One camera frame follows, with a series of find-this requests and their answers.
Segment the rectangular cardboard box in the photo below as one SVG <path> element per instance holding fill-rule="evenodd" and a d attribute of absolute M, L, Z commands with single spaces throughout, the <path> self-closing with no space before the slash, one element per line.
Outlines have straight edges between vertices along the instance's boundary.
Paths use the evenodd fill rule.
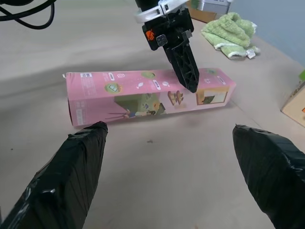
<path fill-rule="evenodd" d="M 305 126 L 305 81 L 292 93 L 282 112 L 302 126 Z"/>
<path fill-rule="evenodd" d="M 215 20 L 216 13 L 196 10 L 191 7 L 191 5 L 192 5 L 191 1 L 188 1 L 186 3 L 186 5 L 187 5 L 187 8 L 189 9 L 191 18 L 199 20 L 199 21 L 203 21 L 205 23 L 209 23 L 210 21 Z"/>
<path fill-rule="evenodd" d="M 73 126 L 225 106 L 236 86 L 219 69 L 200 69 L 197 93 L 173 70 L 67 73 Z"/>

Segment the blue wall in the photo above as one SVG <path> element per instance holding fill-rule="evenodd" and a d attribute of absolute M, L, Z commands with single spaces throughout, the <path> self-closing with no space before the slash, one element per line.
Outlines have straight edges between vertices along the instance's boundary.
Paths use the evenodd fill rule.
<path fill-rule="evenodd" d="M 257 24 L 259 37 L 305 67 L 305 0 L 235 0 L 230 11 Z"/>

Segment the black cable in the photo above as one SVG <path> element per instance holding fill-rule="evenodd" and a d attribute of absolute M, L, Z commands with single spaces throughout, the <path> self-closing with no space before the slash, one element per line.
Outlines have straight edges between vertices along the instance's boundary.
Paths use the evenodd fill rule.
<path fill-rule="evenodd" d="M 8 12 L 6 9 L 2 8 L 0 6 L 0 12 L 6 14 L 6 15 L 12 15 L 10 12 Z M 19 24 L 25 26 L 25 27 L 28 27 L 30 29 L 33 29 L 33 30 L 43 30 L 45 28 L 48 28 L 52 22 L 53 22 L 53 19 L 54 19 L 54 15 L 55 15 L 55 6 L 54 6 L 54 3 L 51 5 L 51 15 L 50 15 L 50 18 L 48 20 L 47 23 L 45 23 L 44 25 L 31 25 L 31 24 L 28 24 L 26 23 L 25 21 L 22 21 L 20 19 L 15 19 L 16 22 L 18 22 Z"/>
<path fill-rule="evenodd" d="M 44 10 L 45 8 L 49 7 L 54 2 L 56 2 L 56 0 L 47 0 L 45 3 L 43 3 L 39 6 L 36 6 L 33 9 L 30 9 L 30 10 L 27 10 L 27 11 L 24 11 L 24 12 L 20 12 L 20 13 L 10 14 L 10 15 L 7 15 L 7 16 L 0 16 L 0 21 L 11 21 L 11 20 L 16 20 L 16 19 L 28 17 L 30 15 L 33 15 L 35 13 L 38 13 L 38 12 Z"/>

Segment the table surface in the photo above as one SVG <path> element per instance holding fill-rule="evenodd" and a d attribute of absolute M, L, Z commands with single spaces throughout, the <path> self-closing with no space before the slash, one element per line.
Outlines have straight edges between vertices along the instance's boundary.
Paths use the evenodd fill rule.
<path fill-rule="evenodd" d="M 162 49 L 150 50 L 134 22 L 131 0 L 122 0 L 120 7 L 71 7 L 59 1 L 54 24 L 44 31 L 13 21 L 0 24 L 3 216 L 67 134 L 76 132 L 63 73 L 171 68 Z M 260 56 L 230 61 L 201 36 L 203 23 L 193 23 L 190 40 L 198 67 L 221 68 L 237 83 L 230 103 L 109 124 L 99 186 L 84 228 L 273 228 L 244 182 L 232 130 L 235 124 L 262 128 L 304 151 L 305 128 L 280 112 L 303 67 L 257 37 Z"/>

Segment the brown box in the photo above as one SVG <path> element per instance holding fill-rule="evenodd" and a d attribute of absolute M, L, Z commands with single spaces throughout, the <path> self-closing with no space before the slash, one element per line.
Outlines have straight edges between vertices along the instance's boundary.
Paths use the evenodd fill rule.
<path fill-rule="evenodd" d="M 301 82 L 292 93 L 282 112 L 302 126 L 305 126 L 305 82 Z"/>
<path fill-rule="evenodd" d="M 216 13 L 196 10 L 196 9 L 191 7 L 191 2 L 190 1 L 188 1 L 186 3 L 186 5 L 189 8 L 191 18 L 194 18 L 194 19 L 199 20 L 199 21 L 203 21 L 205 23 L 208 23 L 210 21 L 215 20 Z"/>

